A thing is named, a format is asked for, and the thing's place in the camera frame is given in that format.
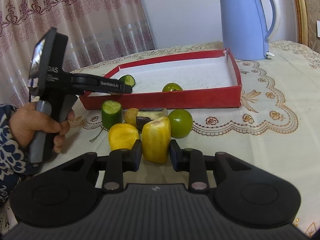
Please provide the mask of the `person's left hand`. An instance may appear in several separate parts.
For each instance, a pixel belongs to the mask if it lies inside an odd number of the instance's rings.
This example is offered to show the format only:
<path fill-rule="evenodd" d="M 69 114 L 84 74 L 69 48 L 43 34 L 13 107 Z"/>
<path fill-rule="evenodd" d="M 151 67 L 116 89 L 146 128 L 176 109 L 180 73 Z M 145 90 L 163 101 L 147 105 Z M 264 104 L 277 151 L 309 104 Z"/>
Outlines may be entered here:
<path fill-rule="evenodd" d="M 67 116 L 67 120 L 58 123 L 50 116 L 38 112 L 36 110 L 36 103 L 30 102 L 19 108 L 12 117 L 10 117 L 9 127 L 12 136 L 22 148 L 26 148 L 29 145 L 36 131 L 57 133 L 53 139 L 53 150 L 56 153 L 60 153 L 65 135 L 70 130 L 69 121 L 73 121 L 74 118 L 74 111 L 71 110 Z"/>

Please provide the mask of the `blue floral sleeve forearm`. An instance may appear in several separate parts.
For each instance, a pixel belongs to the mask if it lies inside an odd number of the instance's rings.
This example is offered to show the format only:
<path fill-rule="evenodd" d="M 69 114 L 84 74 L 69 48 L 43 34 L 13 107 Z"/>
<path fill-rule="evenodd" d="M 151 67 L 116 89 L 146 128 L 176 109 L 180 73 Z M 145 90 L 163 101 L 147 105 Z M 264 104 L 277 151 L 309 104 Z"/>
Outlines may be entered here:
<path fill-rule="evenodd" d="M 37 164 L 29 163 L 26 152 L 11 133 L 9 120 L 16 111 L 13 105 L 1 105 L 1 206 L 21 181 L 39 171 Z"/>

